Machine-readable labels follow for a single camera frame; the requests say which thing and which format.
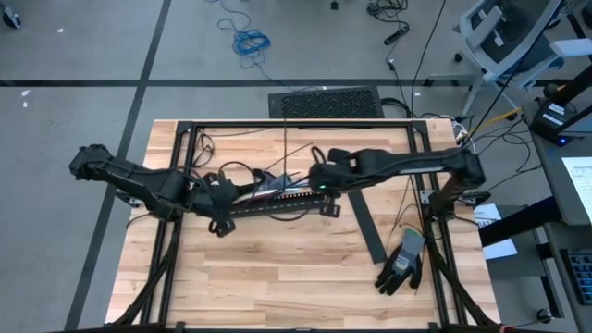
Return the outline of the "lit laptop screen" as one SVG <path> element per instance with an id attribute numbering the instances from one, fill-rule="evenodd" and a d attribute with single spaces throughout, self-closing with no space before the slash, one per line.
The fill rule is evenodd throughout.
<path id="1" fill-rule="evenodd" d="M 564 199 L 572 225 L 592 226 L 592 156 L 563 157 L 568 175 Z"/>

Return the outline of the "grey office desk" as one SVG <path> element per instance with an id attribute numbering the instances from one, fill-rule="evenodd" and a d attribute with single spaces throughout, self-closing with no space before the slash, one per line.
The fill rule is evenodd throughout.
<path id="1" fill-rule="evenodd" d="M 536 104 L 530 102 L 523 108 L 526 123 L 536 111 Z M 480 231 L 482 243 L 492 245 L 508 238 L 542 227 L 548 241 L 539 244 L 537 250 L 543 259 L 556 261 L 562 285 L 572 308 L 575 324 L 580 333 L 592 333 L 592 306 L 581 305 L 574 293 L 567 270 L 561 259 L 561 249 L 592 249 L 592 226 L 572 225 L 564 201 L 568 193 L 565 181 L 567 172 L 563 157 L 592 156 L 592 135 L 576 139 L 560 147 L 539 137 L 530 129 L 534 144 L 545 172 L 551 195 L 533 203 Z"/>

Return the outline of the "grey mesh office chair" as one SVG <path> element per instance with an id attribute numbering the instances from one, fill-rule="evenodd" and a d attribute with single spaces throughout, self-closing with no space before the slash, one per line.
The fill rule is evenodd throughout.
<path id="1" fill-rule="evenodd" d="M 483 88 L 528 89 L 549 68 L 570 57 L 592 56 L 592 39 L 549 41 L 545 31 L 561 19 L 568 0 L 478 0 L 459 18 L 454 30 L 462 49 L 455 55 L 480 70 L 470 79 L 461 115 L 470 111 Z"/>

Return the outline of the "white paper sheet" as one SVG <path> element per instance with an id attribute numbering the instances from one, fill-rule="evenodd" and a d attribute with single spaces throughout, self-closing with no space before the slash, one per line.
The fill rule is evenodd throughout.
<path id="1" fill-rule="evenodd" d="M 474 210 L 474 215 L 479 229 L 501 220 L 500 212 L 494 203 L 478 205 Z M 513 241 L 507 239 L 492 245 L 483 246 L 483 253 L 486 260 L 492 260 L 516 255 L 518 252 Z"/>

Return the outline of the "black grey work glove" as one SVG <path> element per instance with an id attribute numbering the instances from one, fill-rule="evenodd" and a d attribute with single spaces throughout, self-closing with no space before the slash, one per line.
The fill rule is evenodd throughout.
<path id="1" fill-rule="evenodd" d="M 393 295 L 405 280 L 417 290 L 420 286 L 423 266 L 422 251 L 426 239 L 418 232 L 406 229 L 401 244 L 388 257 L 382 271 L 377 276 L 375 287 L 381 294 Z"/>
<path id="2" fill-rule="evenodd" d="M 292 178 L 287 174 L 275 176 L 259 168 L 253 170 L 253 176 L 255 178 L 254 189 L 256 191 L 282 190 L 288 188 L 293 182 Z"/>

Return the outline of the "black slotted cable duct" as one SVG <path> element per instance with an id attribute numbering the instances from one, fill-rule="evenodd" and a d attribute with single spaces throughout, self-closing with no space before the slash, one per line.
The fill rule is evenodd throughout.
<path id="1" fill-rule="evenodd" d="M 321 209 L 329 203 L 322 193 L 299 192 L 277 197 L 255 200 L 248 204 L 236 204 L 231 208 L 233 218 L 287 214 L 292 212 Z"/>

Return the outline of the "black box device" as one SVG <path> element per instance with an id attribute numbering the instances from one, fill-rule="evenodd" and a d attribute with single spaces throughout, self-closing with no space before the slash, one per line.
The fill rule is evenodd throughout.
<path id="1" fill-rule="evenodd" d="M 568 106 L 557 105 L 546 98 L 536 98 L 536 111 L 532 115 L 529 129 L 539 137 L 557 146 L 564 146 L 576 139 L 592 135 L 591 129 L 579 128 L 578 113 Z"/>

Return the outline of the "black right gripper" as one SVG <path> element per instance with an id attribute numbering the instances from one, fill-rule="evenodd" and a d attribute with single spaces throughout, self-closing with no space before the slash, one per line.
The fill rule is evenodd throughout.
<path id="1" fill-rule="evenodd" d="M 362 187 L 359 178 L 360 151 L 349 152 L 331 148 L 324 155 L 318 147 L 312 148 L 315 163 L 309 169 L 308 185 L 314 191 L 352 191 Z"/>

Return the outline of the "black duct cover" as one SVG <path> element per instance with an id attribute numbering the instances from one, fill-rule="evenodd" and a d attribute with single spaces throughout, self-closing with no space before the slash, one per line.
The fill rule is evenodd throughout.
<path id="1" fill-rule="evenodd" d="M 351 191 L 348 198 L 373 263 L 383 263 L 387 259 L 387 253 L 362 192 Z"/>

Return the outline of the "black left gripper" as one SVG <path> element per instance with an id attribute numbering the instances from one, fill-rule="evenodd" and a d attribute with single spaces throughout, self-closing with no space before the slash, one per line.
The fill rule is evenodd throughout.
<path id="1" fill-rule="evenodd" d="M 203 177 L 209 202 L 203 206 L 202 215 L 212 217 L 215 221 L 229 221 L 231 206 L 252 200 L 257 189 L 255 183 L 236 186 L 223 172 L 207 173 Z"/>

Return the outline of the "black keyboard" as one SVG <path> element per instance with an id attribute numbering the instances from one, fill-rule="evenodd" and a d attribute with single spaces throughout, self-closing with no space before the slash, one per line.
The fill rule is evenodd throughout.
<path id="1" fill-rule="evenodd" d="M 560 254 L 578 302 L 592 306 L 592 249 L 561 249 Z"/>

